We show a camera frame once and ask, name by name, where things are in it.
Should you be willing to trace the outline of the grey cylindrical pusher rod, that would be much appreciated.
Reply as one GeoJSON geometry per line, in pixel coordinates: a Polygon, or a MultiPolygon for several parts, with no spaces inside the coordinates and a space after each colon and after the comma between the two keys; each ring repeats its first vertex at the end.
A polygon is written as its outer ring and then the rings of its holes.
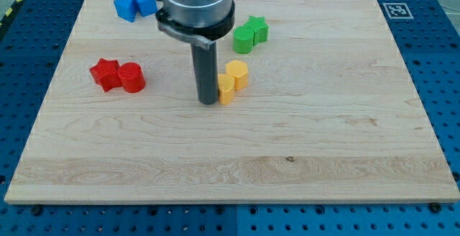
{"type": "Polygon", "coordinates": [[[191,45],[198,100],[202,104],[214,104],[219,98],[216,43],[209,49],[191,45]]]}

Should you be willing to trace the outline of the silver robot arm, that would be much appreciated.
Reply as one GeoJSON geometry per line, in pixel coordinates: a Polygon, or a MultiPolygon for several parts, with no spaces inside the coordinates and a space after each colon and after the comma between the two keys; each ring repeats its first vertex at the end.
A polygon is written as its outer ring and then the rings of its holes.
{"type": "Polygon", "coordinates": [[[158,29],[190,45],[198,100],[218,101],[216,41],[234,26],[234,0],[161,0],[158,29]]]}

